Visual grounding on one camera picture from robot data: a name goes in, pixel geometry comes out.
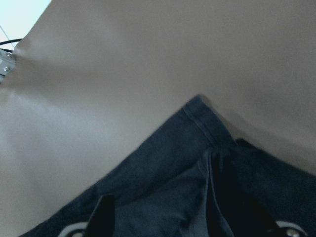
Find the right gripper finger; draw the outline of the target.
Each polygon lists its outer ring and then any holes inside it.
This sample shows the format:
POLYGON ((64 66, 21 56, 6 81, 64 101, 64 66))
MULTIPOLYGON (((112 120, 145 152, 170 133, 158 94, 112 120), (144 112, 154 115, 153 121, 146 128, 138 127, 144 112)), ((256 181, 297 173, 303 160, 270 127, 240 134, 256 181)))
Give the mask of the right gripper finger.
POLYGON ((115 198, 101 196, 86 227, 87 237, 112 237, 115 230, 115 198))

